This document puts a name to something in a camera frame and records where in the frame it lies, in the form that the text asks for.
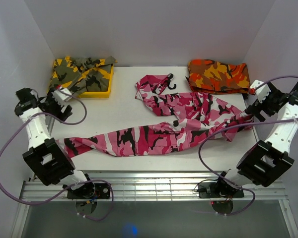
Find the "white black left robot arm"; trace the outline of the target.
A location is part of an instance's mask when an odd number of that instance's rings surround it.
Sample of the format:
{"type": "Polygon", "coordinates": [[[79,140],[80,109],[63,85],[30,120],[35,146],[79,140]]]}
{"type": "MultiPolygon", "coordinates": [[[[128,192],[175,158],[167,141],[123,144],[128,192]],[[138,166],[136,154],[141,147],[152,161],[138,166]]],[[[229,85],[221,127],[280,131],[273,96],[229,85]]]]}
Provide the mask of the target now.
{"type": "Polygon", "coordinates": [[[93,198],[96,188],[88,174],[75,168],[68,153],[50,135],[46,116],[62,122],[72,115],[72,107],[67,101],[72,93],[61,86],[52,88],[47,96],[38,98],[30,88],[16,92],[19,100],[14,112],[26,124],[29,144],[23,159],[44,185],[62,184],[78,198],[93,198]]]}

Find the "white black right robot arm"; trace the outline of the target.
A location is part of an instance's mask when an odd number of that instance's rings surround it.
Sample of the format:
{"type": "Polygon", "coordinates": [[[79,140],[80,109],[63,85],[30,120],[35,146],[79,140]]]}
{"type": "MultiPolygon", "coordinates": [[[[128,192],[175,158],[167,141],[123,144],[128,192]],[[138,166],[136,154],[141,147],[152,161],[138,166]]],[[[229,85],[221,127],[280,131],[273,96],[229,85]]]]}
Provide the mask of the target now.
{"type": "Polygon", "coordinates": [[[215,194],[220,197],[234,196],[239,187],[247,184],[268,187],[294,163],[289,153],[298,130],[298,82],[291,92],[283,93],[270,82],[256,80],[249,93],[256,95],[257,100],[246,113],[260,122],[265,120],[261,112],[268,116],[277,114],[279,123],[265,140],[259,140],[244,154],[236,168],[222,172],[214,185],[215,194]]]}

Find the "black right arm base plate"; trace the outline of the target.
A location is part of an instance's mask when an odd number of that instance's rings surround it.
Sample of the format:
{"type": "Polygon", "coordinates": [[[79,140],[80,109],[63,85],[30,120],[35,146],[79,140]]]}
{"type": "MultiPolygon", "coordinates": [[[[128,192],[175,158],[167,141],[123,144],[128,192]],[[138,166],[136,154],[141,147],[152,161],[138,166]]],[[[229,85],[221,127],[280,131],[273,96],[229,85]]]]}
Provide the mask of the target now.
{"type": "Polygon", "coordinates": [[[206,179],[196,185],[194,191],[200,198],[243,198],[244,192],[233,188],[223,180],[206,179]]]}

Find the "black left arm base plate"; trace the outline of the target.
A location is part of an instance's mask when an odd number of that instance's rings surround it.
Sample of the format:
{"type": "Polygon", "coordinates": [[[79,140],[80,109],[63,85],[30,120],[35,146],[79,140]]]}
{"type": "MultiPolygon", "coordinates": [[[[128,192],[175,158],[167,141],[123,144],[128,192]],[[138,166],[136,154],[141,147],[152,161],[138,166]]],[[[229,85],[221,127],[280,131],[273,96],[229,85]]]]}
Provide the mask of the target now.
{"type": "Polygon", "coordinates": [[[110,186],[104,182],[89,182],[77,189],[67,190],[68,199],[109,199],[110,186]]]}

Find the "pink camouflage trousers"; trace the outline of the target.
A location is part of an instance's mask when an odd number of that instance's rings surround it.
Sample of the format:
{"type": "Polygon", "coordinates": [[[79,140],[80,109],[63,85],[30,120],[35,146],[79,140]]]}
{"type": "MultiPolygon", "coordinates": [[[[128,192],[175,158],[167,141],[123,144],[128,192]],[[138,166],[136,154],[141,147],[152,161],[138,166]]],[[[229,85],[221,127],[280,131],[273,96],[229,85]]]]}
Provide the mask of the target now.
{"type": "Polygon", "coordinates": [[[211,94],[185,92],[164,94],[173,75],[146,75],[135,84],[135,98],[158,117],[175,116],[173,122],[143,125],[88,138],[60,140],[72,158],[93,149],[116,157],[164,155],[183,151],[202,143],[209,135],[233,141],[243,130],[236,127],[253,121],[253,116],[211,94]]]}

